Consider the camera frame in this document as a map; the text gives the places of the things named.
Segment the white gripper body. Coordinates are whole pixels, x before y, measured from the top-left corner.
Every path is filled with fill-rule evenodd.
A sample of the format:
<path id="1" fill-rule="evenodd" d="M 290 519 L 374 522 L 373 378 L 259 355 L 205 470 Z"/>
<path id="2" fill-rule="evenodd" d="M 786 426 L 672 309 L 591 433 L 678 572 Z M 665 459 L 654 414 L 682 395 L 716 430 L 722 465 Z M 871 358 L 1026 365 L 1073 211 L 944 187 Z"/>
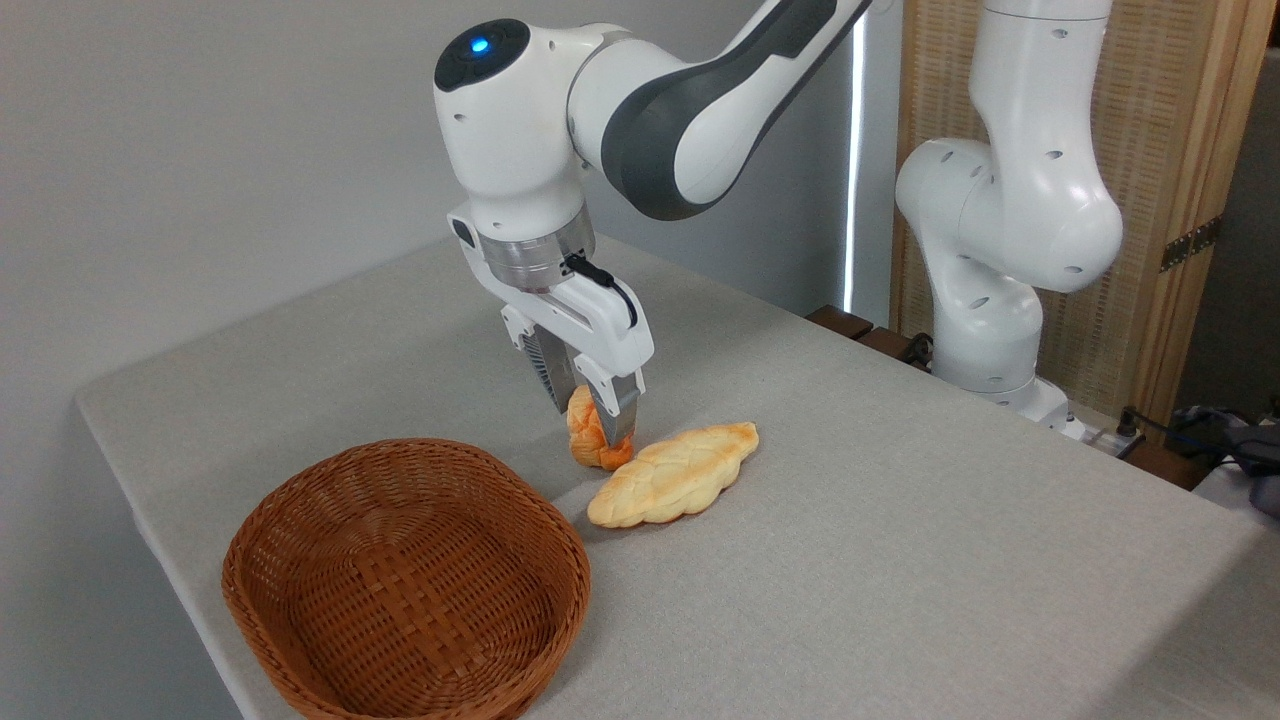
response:
<path id="1" fill-rule="evenodd" d="M 643 306 L 623 283 L 613 290 L 575 274 L 545 293 L 500 283 L 499 297 L 608 375 L 634 374 L 654 354 Z"/>

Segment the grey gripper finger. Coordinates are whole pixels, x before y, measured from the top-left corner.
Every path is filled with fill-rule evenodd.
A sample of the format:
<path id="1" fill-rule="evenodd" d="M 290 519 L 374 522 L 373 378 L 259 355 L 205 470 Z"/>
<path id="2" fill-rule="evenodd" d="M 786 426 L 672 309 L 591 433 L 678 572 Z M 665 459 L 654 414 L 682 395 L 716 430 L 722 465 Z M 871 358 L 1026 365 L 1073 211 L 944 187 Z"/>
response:
<path id="1" fill-rule="evenodd" d="M 575 357 L 573 365 L 588 380 L 607 446 L 618 447 L 635 430 L 637 404 L 645 392 L 643 370 L 616 375 L 585 354 Z"/>
<path id="2" fill-rule="evenodd" d="M 532 369 L 557 413 L 568 411 L 570 400 L 577 388 L 570 347 L 547 328 L 534 325 L 518 336 L 518 346 L 532 364 Z"/>

